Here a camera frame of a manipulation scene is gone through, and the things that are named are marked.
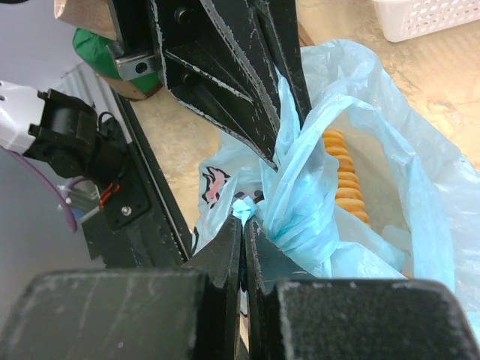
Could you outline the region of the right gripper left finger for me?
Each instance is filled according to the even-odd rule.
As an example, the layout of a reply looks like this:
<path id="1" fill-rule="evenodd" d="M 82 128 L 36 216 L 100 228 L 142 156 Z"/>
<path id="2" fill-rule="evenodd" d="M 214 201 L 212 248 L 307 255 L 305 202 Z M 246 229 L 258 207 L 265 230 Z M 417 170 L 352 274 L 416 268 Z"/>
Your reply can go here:
<path id="1" fill-rule="evenodd" d="M 1 332 L 1 357 L 240 359 L 241 242 L 231 216 L 179 267 L 42 274 Z"/>

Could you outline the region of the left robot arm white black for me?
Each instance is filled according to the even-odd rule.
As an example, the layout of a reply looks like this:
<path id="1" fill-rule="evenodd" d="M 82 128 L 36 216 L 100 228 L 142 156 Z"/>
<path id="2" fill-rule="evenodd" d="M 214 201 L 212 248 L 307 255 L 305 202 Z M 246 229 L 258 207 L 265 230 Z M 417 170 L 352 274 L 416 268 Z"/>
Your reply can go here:
<path id="1" fill-rule="evenodd" d="M 268 165 L 280 130 L 279 81 L 301 121 L 311 110 L 294 1 L 111 1 L 110 52 L 120 76 L 156 73 L 185 108 L 243 142 Z M 65 178 L 118 179 L 126 154 L 77 97 L 31 90 L 25 145 L 14 151 Z"/>

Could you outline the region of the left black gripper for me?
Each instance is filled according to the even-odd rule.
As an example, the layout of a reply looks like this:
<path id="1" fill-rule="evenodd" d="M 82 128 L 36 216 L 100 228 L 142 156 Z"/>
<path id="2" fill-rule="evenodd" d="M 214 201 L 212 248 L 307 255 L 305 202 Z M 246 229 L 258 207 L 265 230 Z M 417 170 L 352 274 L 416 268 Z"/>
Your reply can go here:
<path id="1" fill-rule="evenodd" d="M 123 80 L 154 73 L 156 57 L 163 85 L 184 108 L 275 166 L 278 77 L 251 4 L 150 1 L 147 5 L 134 0 L 107 4 L 115 30 L 108 49 Z"/>

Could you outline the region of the light blue plastic bag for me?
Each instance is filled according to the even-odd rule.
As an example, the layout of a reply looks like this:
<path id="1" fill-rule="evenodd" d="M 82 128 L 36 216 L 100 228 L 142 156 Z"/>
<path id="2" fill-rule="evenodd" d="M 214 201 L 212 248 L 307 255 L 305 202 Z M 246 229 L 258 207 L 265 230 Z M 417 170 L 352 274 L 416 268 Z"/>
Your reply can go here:
<path id="1" fill-rule="evenodd" d="M 419 115 L 374 52 L 350 40 L 301 51 L 312 109 L 299 121 L 280 81 L 274 167 L 222 133 L 199 166 L 198 252 L 228 215 L 252 217 L 318 278 L 417 278 L 445 284 L 479 323 L 479 173 Z M 370 226 L 335 203 L 338 161 L 323 133 L 343 134 Z"/>

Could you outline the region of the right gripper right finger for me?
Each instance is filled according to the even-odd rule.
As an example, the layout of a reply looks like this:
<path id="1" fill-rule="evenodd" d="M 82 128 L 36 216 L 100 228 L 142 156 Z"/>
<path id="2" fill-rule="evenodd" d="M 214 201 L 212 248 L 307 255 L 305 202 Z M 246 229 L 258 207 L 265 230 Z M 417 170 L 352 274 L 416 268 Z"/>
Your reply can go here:
<path id="1" fill-rule="evenodd" d="M 244 229 L 252 359 L 477 359 L 458 300 L 429 280 L 317 279 Z"/>

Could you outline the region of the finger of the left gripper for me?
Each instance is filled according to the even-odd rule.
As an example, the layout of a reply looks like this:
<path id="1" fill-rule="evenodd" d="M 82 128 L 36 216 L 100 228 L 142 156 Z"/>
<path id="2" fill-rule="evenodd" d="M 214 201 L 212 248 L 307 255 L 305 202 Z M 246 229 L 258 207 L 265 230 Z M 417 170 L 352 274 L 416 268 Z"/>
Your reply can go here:
<path id="1" fill-rule="evenodd" d="M 268 51 L 277 69 L 289 83 L 299 121 L 303 124 L 311 111 L 294 0 L 254 2 Z"/>

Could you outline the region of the brown paper grocery bag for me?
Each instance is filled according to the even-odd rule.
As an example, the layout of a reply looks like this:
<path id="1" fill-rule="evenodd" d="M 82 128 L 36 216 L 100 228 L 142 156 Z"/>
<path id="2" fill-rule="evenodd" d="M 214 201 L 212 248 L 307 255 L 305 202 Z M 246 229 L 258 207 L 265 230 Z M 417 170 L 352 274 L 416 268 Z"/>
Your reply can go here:
<path id="1" fill-rule="evenodd" d="M 110 40 L 116 39 L 116 30 L 108 1 L 55 0 L 54 16 L 57 20 L 101 37 Z"/>

